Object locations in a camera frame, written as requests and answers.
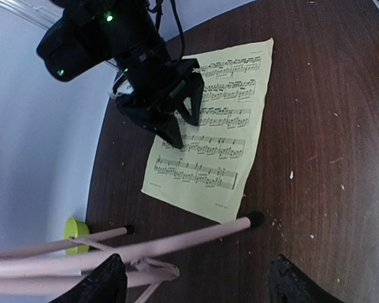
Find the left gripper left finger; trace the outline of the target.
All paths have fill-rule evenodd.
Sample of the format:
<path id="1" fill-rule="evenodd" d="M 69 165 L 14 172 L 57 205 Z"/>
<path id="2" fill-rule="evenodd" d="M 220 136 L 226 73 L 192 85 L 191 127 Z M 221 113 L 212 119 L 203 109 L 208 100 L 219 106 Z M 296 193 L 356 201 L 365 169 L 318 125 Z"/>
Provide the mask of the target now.
<path id="1" fill-rule="evenodd" d="M 71 290 L 51 303 L 124 303 L 127 294 L 125 265 L 112 254 Z"/>

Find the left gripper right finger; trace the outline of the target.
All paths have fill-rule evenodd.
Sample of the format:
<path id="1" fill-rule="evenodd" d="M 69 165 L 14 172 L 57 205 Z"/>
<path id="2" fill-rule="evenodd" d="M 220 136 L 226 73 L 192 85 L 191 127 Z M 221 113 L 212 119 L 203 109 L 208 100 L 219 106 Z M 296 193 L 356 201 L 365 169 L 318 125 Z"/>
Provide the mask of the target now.
<path id="1" fill-rule="evenodd" d="M 342 303 L 322 289 L 283 254 L 279 254 L 271 262 L 268 292 L 270 302 Z"/>

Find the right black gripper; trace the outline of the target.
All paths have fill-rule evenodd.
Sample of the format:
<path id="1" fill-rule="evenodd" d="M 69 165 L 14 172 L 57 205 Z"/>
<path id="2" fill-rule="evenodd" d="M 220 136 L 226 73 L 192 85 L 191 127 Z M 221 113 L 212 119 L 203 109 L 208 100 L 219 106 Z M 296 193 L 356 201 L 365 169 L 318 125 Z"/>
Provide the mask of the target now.
<path id="1" fill-rule="evenodd" d="M 173 148 L 181 149 L 183 139 L 174 113 L 179 112 L 186 123 L 199 126 L 204 88 L 202 75 L 197 71 L 199 67 L 195 58 L 181 60 L 176 67 L 177 78 L 171 84 L 116 98 L 118 111 Z"/>

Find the pink music stand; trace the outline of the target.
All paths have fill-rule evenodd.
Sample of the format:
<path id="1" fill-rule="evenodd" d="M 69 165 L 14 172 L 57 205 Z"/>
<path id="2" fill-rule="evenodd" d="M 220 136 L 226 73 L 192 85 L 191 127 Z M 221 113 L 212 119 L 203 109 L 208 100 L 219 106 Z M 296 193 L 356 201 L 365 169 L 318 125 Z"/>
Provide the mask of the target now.
<path id="1" fill-rule="evenodd" d="M 83 237 L 0 251 L 0 294 L 64 293 L 83 279 L 76 276 L 75 272 L 92 270 L 115 254 L 124 263 L 143 267 L 128 275 L 129 288 L 149 286 L 140 298 L 143 302 L 162 282 L 175 280 L 179 275 L 179 270 L 173 264 L 160 263 L 156 260 L 157 256 L 259 227 L 263 222 L 263 213 L 254 211 L 221 225 L 128 246 L 109 247 L 101 243 L 102 240 L 131 232 L 130 228 L 121 227 Z"/>

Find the yellowed sheet music paper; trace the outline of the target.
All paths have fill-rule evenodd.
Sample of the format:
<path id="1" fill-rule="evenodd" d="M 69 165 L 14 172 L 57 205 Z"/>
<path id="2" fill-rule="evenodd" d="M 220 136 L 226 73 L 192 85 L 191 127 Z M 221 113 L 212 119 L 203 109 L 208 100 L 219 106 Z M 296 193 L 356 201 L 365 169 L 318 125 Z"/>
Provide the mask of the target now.
<path id="1" fill-rule="evenodd" d="M 236 218 L 255 160 L 274 40 L 197 54 L 205 82 L 197 126 L 181 149 L 155 138 L 142 192 L 218 223 Z"/>

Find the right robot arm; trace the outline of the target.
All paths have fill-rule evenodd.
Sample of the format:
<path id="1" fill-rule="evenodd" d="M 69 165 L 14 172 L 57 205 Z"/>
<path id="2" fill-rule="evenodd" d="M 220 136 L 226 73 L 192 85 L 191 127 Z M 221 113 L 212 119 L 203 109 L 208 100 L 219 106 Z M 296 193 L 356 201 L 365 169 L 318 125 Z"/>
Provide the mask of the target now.
<path id="1" fill-rule="evenodd" d="M 178 118 L 197 126 L 204 81 L 196 59 L 173 59 L 159 34 L 162 2 L 57 1 L 62 17 L 46 31 L 37 54 L 55 79 L 71 81 L 115 60 L 118 111 L 172 147 L 184 146 Z"/>

